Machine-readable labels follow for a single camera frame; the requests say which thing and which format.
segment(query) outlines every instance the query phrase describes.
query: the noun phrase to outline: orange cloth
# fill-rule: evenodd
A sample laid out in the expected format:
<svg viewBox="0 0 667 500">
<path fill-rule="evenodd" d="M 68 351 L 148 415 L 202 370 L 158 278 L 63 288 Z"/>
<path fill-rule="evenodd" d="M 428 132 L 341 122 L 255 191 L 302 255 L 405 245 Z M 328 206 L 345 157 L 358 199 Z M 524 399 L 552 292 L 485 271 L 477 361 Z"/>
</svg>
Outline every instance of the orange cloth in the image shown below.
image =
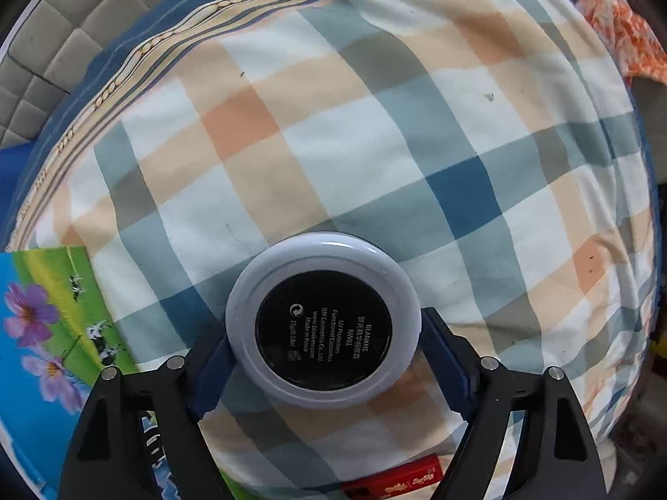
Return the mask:
<svg viewBox="0 0 667 500">
<path fill-rule="evenodd" d="M 648 23 L 625 0 L 579 0 L 579 11 L 616 59 L 629 84 L 648 77 L 667 85 L 667 55 Z"/>
</svg>

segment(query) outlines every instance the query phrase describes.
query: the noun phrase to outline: purple flower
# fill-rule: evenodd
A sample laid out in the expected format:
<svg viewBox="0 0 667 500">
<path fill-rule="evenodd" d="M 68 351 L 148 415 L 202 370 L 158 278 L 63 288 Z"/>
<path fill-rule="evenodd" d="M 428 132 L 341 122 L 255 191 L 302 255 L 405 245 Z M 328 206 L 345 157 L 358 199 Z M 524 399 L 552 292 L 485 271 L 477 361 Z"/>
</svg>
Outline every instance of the purple flower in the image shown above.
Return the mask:
<svg viewBox="0 0 667 500">
<path fill-rule="evenodd" d="M 41 346 L 33 346 L 37 355 L 24 355 L 21 365 L 33 376 L 39 376 L 39 392 L 47 402 L 60 400 L 69 414 L 81 411 L 83 398 L 79 390 L 72 385 L 63 366 L 62 357 L 52 357 Z"/>
<path fill-rule="evenodd" d="M 41 344 L 52 337 L 47 325 L 59 319 L 58 308 L 48 305 L 49 295 L 37 284 L 29 285 L 25 292 L 14 283 L 9 285 L 5 293 L 5 303 L 16 316 L 5 320 L 5 331 L 16 342 L 18 347 Z"/>
</svg>

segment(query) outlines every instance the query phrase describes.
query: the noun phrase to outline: white container rim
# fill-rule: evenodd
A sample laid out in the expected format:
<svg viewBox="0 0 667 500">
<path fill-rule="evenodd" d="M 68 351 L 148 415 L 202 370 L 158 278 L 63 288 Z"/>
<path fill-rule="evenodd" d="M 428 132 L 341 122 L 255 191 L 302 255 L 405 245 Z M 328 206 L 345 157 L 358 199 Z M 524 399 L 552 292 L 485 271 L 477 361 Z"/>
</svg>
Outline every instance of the white container rim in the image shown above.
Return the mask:
<svg viewBox="0 0 667 500">
<path fill-rule="evenodd" d="M 378 293 L 391 318 L 385 358 L 369 377 L 344 389 L 298 387 L 273 372 L 259 352 L 256 319 L 262 302 L 282 281 L 313 270 L 359 278 Z M 229 294 L 226 328 L 236 359 L 266 393 L 301 407 L 334 409 L 379 395 L 408 369 L 421 331 L 421 309 L 408 275 L 378 247 L 343 233 L 311 232 L 278 242 L 248 264 Z"/>
</svg>

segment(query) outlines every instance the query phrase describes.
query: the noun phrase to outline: screw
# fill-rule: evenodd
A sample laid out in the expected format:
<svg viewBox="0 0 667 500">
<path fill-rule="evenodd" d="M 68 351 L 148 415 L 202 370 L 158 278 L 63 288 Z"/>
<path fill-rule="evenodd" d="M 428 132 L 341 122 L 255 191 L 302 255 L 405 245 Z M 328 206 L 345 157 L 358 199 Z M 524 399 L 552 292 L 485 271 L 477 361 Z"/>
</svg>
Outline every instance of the screw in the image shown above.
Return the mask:
<svg viewBox="0 0 667 500">
<path fill-rule="evenodd" d="M 183 357 L 180 355 L 175 355 L 173 357 L 169 357 L 167 360 L 167 368 L 169 370 L 178 370 L 182 368 L 185 363 L 186 360 Z"/>
<path fill-rule="evenodd" d="M 558 367 L 549 367 L 549 376 L 554 380 L 562 380 L 565 377 L 565 372 Z"/>
<path fill-rule="evenodd" d="M 118 369 L 116 367 L 107 367 L 102 370 L 102 380 L 113 380 L 118 375 Z"/>
<path fill-rule="evenodd" d="M 482 357 L 480 362 L 487 370 L 496 370 L 500 364 L 495 357 Z"/>
</svg>

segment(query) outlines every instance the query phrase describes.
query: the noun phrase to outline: fabric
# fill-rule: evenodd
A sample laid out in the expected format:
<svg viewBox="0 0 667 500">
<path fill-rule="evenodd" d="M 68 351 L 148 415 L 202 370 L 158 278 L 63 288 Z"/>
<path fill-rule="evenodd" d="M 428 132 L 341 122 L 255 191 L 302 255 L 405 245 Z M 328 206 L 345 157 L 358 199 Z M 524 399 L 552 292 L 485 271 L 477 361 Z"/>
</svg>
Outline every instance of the fabric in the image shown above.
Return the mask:
<svg viewBox="0 0 667 500">
<path fill-rule="evenodd" d="M 69 121 L 9 248 L 86 245 L 151 369 L 221 319 L 254 255 L 351 233 L 479 354 L 561 366 L 602 439 L 654 313 L 652 188 L 623 79 L 567 0 L 212 0 Z M 329 412 L 236 369 L 201 426 L 218 465 L 270 499 L 342 498 L 341 481 L 451 459 L 465 429 L 420 352 L 388 392 Z"/>
<path fill-rule="evenodd" d="M 667 54 L 627 1 L 579 0 L 577 7 L 614 55 L 628 84 L 632 77 L 646 77 L 667 85 Z"/>
<path fill-rule="evenodd" d="M 68 97 L 67 103 L 62 103 L 51 113 L 51 117 L 46 121 L 39 139 L 29 158 L 26 171 L 19 180 L 16 192 L 9 205 L 8 215 L 3 221 L 3 231 L 0 235 L 0 244 L 7 246 L 9 234 L 11 233 L 16 215 L 21 204 L 25 200 L 29 188 L 38 177 L 43 163 L 55 143 L 61 138 L 64 131 L 67 130 L 79 111 L 90 101 L 90 98 L 97 94 L 100 88 L 103 88 L 107 82 L 118 72 L 118 68 L 125 62 L 129 54 L 141 45 L 146 39 L 161 34 L 166 28 L 170 28 L 184 19 L 194 9 L 211 0 L 162 0 L 155 6 L 151 12 L 141 16 L 124 34 L 109 43 L 99 55 L 93 59 L 88 66 L 86 75 Z M 19 74 L 17 66 L 7 66 L 10 59 L 5 58 L 0 65 L 0 85 L 3 85 L 9 92 L 18 96 L 25 87 L 25 74 Z M 4 144 L 10 144 L 7 138 Z"/>
<path fill-rule="evenodd" d="M 0 151 L 0 219 L 7 214 L 11 197 L 32 149 L 33 143 L 28 143 Z"/>
</svg>

